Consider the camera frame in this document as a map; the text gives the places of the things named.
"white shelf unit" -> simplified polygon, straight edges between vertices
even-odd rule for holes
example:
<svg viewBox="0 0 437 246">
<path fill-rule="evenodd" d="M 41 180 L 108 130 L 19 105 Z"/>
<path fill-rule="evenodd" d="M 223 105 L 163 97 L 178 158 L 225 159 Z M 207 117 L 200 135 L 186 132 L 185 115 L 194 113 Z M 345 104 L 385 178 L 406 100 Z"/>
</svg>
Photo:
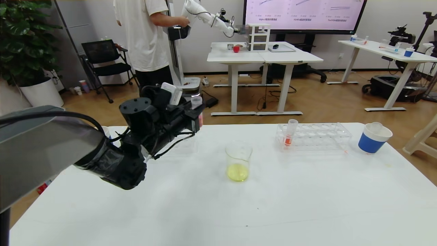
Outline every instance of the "white shelf unit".
<svg viewBox="0 0 437 246">
<path fill-rule="evenodd" d="M 247 25 L 246 48 L 248 51 L 267 52 L 270 39 L 270 24 L 253 23 Z"/>
</svg>

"green leaves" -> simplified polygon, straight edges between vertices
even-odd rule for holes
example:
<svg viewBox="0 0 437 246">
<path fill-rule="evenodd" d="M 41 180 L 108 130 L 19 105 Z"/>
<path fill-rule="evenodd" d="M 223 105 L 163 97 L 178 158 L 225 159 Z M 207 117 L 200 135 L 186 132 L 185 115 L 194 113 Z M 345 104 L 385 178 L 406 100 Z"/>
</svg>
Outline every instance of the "green leaves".
<svg viewBox="0 0 437 246">
<path fill-rule="evenodd" d="M 4 21 L 4 23 L 6 31 L 12 35 L 24 35 L 30 30 L 30 24 L 25 20 L 21 20 L 17 23 Z"/>
<path fill-rule="evenodd" d="M 6 13 L 6 9 L 6 4 L 0 4 L 0 16 L 3 16 Z"/>
<path fill-rule="evenodd" d="M 9 71 L 12 75 L 16 76 L 22 73 L 24 70 L 24 67 L 13 67 Z"/>
<path fill-rule="evenodd" d="M 49 33 L 62 28 L 45 22 L 51 0 L 0 0 L 0 75 L 9 84 L 29 86 L 47 71 L 60 71 L 53 45 L 58 39 Z"/>
<path fill-rule="evenodd" d="M 42 57 L 42 55 L 44 55 L 44 48 L 25 46 L 24 52 L 26 52 L 26 54 L 30 57 L 39 58 Z"/>
<path fill-rule="evenodd" d="M 26 66 L 33 70 L 39 70 L 41 68 L 37 59 L 26 59 Z"/>
<path fill-rule="evenodd" d="M 20 53 L 24 48 L 24 43 L 14 42 L 6 46 L 6 49 L 11 53 Z"/>
<path fill-rule="evenodd" d="M 0 61 L 2 63 L 3 62 L 8 62 L 8 61 L 12 60 L 13 57 L 14 57 L 13 55 L 4 55 L 4 54 L 1 54 L 0 55 Z"/>
</svg>

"person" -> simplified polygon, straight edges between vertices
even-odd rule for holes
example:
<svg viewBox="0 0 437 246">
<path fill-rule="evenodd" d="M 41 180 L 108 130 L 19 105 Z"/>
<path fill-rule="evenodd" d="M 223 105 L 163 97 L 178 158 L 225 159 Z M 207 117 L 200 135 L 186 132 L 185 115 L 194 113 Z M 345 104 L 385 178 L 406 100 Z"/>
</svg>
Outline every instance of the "person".
<svg viewBox="0 0 437 246">
<path fill-rule="evenodd" d="M 129 58 L 140 87 L 173 84 L 162 27 L 186 27 L 189 20 L 165 15 L 165 0 L 114 0 L 114 11 L 118 25 L 126 29 Z"/>
</svg>

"potted plant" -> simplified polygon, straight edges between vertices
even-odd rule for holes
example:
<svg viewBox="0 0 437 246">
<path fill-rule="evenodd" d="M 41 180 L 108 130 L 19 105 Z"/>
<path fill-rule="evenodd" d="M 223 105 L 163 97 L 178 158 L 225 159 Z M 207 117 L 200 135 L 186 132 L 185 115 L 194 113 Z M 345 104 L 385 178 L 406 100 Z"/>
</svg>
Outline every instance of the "potted plant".
<svg viewBox="0 0 437 246">
<path fill-rule="evenodd" d="M 49 0 L 0 0 L 0 74 L 9 85 L 18 86 L 33 106 L 62 106 L 53 81 L 46 71 L 60 71 L 53 46 L 57 39 L 49 32 L 57 25 L 45 23 L 49 16 L 39 9 L 51 8 Z"/>
</svg>

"yellow liquid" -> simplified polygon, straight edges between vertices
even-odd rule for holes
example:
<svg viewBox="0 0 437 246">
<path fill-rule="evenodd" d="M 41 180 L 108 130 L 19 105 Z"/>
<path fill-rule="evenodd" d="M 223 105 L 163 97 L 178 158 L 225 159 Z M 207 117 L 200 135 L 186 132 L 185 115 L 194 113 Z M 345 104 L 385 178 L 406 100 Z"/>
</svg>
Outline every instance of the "yellow liquid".
<svg viewBox="0 0 437 246">
<path fill-rule="evenodd" d="M 249 169 L 242 164 L 231 164 L 226 170 L 228 177 L 234 181 L 242 182 L 249 176 Z"/>
</svg>

